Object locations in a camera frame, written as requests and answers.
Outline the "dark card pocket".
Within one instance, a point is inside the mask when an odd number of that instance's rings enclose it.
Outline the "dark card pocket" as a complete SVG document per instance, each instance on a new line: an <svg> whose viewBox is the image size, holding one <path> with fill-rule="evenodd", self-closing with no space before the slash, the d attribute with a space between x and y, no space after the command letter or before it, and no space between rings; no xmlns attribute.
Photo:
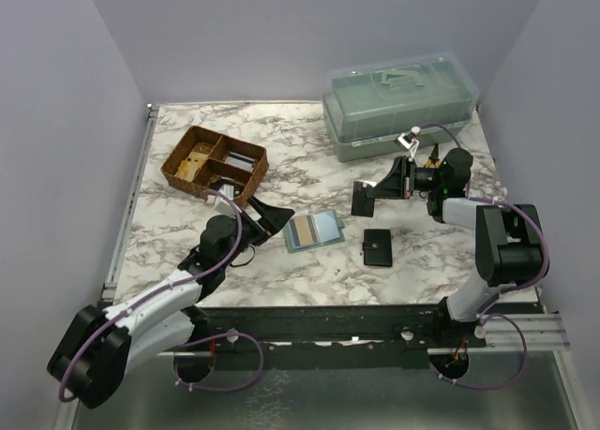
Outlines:
<svg viewBox="0 0 600 430"><path fill-rule="evenodd" d="M358 217L373 217L375 200L369 196L373 184L356 180L352 186L351 215Z"/></svg>

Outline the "green card holder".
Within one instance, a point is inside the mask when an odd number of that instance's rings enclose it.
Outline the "green card holder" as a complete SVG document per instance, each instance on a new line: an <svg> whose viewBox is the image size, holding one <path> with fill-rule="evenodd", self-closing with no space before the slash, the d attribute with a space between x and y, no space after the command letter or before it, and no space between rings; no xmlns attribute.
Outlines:
<svg viewBox="0 0 600 430"><path fill-rule="evenodd" d="M293 253L344 242L343 228L335 210L324 210L295 215L282 232L288 251Z"/></svg>

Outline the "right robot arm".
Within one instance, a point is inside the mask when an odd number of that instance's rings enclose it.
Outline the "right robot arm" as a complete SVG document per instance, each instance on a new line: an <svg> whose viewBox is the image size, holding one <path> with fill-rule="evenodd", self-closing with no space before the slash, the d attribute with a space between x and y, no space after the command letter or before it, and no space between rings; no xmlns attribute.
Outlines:
<svg viewBox="0 0 600 430"><path fill-rule="evenodd" d="M473 231L474 271L439 302L432 318L431 336L445 348L472 334L502 295L536 284L549 268L535 207L468 197L472 165L472 154L462 148L450 150L436 167L398 156L379 183L357 181L352 188L352 215L371 217L376 200L407 200L422 193L433 220Z"/></svg>

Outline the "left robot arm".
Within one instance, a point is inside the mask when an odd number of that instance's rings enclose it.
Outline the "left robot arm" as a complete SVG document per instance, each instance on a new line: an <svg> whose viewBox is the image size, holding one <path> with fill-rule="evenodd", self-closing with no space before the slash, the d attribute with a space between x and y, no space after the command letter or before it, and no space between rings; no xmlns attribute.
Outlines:
<svg viewBox="0 0 600 430"><path fill-rule="evenodd" d="M192 317L197 302L220 286L241 253L278 234L294 215L251 198L259 215L253 219L227 203L231 214L212 216L198 244L167 278L120 304L77 312L47 365L61 402L80 400L96 408L145 360L168 348L196 350L206 343L206 325Z"/></svg>

